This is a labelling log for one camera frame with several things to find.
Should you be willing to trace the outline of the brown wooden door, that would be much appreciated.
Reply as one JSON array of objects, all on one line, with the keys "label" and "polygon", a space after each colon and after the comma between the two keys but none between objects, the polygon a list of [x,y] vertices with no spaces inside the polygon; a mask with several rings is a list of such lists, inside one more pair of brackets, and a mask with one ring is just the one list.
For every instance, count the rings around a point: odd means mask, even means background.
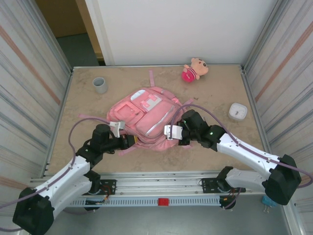
[{"label": "brown wooden door", "polygon": [[86,33],[98,60],[104,60],[86,0],[35,0],[56,38]]}]

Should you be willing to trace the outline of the pink plush toy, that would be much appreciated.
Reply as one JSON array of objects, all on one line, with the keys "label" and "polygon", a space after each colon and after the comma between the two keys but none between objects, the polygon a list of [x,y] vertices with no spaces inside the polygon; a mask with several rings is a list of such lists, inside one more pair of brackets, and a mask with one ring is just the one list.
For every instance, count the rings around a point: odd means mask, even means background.
[{"label": "pink plush toy", "polygon": [[191,65],[184,65],[181,77],[182,80],[191,83],[199,80],[201,76],[207,74],[209,68],[207,64],[200,58],[192,58]]}]

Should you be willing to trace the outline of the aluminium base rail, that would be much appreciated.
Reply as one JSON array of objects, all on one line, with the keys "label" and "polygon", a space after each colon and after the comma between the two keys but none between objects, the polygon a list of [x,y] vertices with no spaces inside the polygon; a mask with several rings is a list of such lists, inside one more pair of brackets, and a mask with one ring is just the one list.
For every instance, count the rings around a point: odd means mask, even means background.
[{"label": "aluminium base rail", "polygon": [[116,180],[110,197],[200,196],[201,179],[215,178],[218,171],[163,171],[102,173],[101,179]]}]

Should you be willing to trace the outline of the grey plastic cup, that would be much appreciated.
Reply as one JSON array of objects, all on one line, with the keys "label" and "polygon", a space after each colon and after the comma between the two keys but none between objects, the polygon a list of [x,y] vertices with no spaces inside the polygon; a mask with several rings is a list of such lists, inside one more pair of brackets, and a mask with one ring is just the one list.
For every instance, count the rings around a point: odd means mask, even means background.
[{"label": "grey plastic cup", "polygon": [[95,78],[92,84],[98,94],[104,94],[108,90],[107,83],[103,77]]}]

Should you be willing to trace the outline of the pink student backpack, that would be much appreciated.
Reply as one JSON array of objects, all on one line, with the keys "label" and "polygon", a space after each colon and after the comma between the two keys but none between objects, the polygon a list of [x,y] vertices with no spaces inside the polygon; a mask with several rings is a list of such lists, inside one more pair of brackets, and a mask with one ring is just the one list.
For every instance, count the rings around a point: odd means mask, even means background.
[{"label": "pink student backpack", "polygon": [[137,136],[137,143],[119,155],[125,155],[135,149],[142,148],[153,151],[165,151],[178,146],[176,139],[167,139],[164,127],[180,121],[186,108],[175,116],[175,112],[183,104],[170,91],[155,86],[153,72],[149,71],[150,86],[143,87],[114,104],[103,119],[110,124],[123,121],[125,127],[120,133]]}]

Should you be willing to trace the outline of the blue clip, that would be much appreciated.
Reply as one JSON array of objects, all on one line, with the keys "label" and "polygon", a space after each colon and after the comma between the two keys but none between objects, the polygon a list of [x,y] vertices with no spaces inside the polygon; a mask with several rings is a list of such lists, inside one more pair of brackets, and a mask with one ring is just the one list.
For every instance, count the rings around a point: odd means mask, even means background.
[{"label": "blue clip", "polygon": [[262,203],[268,207],[274,208],[277,206],[277,203],[270,199],[268,196],[264,195],[262,198]]}]

